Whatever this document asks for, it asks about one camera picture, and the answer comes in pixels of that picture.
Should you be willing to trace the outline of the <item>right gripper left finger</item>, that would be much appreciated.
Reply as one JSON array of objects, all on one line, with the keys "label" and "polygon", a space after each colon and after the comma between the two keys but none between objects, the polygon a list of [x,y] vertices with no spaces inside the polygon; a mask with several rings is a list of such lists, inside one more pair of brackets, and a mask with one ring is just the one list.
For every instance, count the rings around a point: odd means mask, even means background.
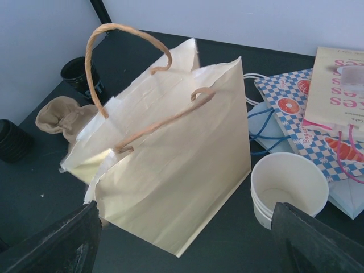
[{"label": "right gripper left finger", "polygon": [[92,201],[2,252],[1,272],[92,272],[101,231]]}]

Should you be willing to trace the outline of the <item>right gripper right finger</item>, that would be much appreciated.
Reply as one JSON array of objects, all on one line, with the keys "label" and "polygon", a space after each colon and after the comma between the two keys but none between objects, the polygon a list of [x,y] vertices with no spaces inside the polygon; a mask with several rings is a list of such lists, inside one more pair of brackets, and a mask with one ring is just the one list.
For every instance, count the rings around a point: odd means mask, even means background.
[{"label": "right gripper right finger", "polygon": [[271,231],[283,272],[363,272],[362,245],[289,203],[276,203]]}]

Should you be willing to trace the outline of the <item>kraft paper bag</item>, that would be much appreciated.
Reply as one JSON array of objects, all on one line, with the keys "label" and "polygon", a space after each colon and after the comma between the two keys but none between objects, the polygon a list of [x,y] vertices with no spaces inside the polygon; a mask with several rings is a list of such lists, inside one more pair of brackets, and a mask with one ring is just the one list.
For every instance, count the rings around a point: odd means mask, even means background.
[{"label": "kraft paper bag", "polygon": [[[111,30],[144,38],[163,55],[102,104],[92,49]],[[84,64],[98,113],[61,168],[88,185],[84,201],[95,201],[103,220],[179,257],[251,171],[242,60],[201,67],[194,39],[168,49],[107,23],[91,34]]]}]

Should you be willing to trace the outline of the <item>brown pulp cup carrier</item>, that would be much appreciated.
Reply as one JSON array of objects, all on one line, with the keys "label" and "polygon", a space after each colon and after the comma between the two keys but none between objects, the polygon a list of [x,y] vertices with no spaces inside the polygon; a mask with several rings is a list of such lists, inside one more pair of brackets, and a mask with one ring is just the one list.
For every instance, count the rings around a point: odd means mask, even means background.
[{"label": "brown pulp cup carrier", "polygon": [[94,105],[81,106],[70,97],[59,96],[38,112],[35,124],[41,131],[62,134],[69,143],[75,143],[79,132],[97,113]]}]

